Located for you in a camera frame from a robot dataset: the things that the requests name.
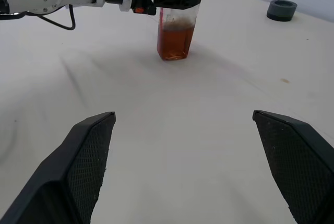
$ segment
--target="black cap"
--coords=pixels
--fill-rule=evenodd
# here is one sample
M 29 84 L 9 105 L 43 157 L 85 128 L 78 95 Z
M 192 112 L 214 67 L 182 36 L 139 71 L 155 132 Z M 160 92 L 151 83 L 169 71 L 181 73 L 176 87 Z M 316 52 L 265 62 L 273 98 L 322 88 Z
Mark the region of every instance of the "black cap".
M 267 17 L 276 21 L 290 21 L 297 9 L 297 4 L 291 1 L 274 0 L 270 2 Z

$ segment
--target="drink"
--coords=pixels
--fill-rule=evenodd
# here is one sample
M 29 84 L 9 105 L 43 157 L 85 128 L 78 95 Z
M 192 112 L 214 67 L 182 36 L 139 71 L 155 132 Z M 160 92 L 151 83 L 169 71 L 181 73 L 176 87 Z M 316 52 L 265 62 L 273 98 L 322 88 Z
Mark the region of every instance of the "drink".
M 194 26 L 164 25 L 158 32 L 158 53 L 165 61 L 187 58 Z

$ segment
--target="white table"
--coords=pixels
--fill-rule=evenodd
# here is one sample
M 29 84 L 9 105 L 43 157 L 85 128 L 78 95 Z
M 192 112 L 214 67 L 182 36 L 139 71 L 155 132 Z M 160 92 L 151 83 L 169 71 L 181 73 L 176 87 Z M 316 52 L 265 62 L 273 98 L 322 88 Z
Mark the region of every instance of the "white table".
M 334 24 L 275 22 L 267 8 L 203 0 L 178 62 L 157 55 L 156 17 L 117 6 L 76 8 L 74 32 L 1 22 L 0 215 L 74 124 L 116 111 L 93 224 L 295 223 L 252 112 L 307 121 L 334 144 Z M 67 10 L 51 17 L 69 23 Z

